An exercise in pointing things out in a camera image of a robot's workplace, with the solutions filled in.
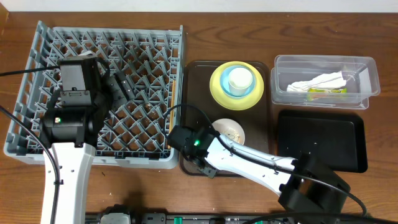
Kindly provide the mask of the pink bowl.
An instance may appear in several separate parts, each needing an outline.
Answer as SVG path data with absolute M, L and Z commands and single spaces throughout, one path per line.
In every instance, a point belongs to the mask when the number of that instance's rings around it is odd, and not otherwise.
M 236 121 L 222 118 L 212 123 L 216 131 L 221 134 L 222 140 L 232 146 L 233 144 L 244 145 L 245 133 L 242 126 Z

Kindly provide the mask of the wooden chopstick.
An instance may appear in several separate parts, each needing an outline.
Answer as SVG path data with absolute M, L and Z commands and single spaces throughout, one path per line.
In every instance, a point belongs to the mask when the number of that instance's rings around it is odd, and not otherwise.
M 170 103 L 171 107 L 175 106 L 176 84 L 177 84 L 177 81 L 174 80 L 173 83 L 172 83 L 172 99 L 171 99 L 171 103 Z M 170 109 L 169 133 L 168 134 L 171 133 L 173 126 L 174 126 L 174 109 Z

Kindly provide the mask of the white plastic cup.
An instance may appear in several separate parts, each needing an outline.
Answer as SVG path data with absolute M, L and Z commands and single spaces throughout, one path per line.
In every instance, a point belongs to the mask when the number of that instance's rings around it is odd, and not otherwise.
M 233 68 L 228 75 L 229 92 L 238 97 L 247 95 L 252 81 L 250 70 L 244 67 Z

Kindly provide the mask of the green yellow snack wrapper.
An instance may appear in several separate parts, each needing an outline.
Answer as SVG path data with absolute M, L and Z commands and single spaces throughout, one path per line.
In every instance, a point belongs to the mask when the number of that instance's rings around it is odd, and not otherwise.
M 307 100 L 313 101 L 319 98 L 324 98 L 323 93 L 347 93 L 347 89 L 346 88 L 340 88 L 340 89 L 310 88 L 308 90 Z

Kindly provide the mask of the white napkin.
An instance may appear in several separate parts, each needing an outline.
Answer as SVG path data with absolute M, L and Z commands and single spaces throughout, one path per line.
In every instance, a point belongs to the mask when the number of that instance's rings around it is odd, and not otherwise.
M 309 81 L 293 82 L 287 86 L 287 91 L 307 92 L 311 88 L 316 89 L 337 89 L 344 87 L 346 80 L 343 78 L 342 71 L 335 73 L 324 73 Z

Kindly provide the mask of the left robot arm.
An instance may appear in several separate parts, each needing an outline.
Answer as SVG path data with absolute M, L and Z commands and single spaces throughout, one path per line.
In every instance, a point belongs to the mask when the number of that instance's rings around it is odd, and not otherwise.
M 98 135 L 111 110 L 128 101 L 119 74 L 94 55 L 59 61 L 62 87 L 40 119 L 46 150 L 41 223 L 84 223 L 86 195 Z

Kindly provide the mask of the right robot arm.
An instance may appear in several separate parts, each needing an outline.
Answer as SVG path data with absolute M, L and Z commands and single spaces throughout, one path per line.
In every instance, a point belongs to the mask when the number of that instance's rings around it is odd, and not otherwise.
M 176 126 L 167 143 L 198 167 L 238 174 L 278 195 L 288 212 L 298 212 L 301 223 L 335 223 L 326 213 L 341 212 L 350 186 L 310 154 L 299 159 L 251 149 L 211 128 L 194 131 Z

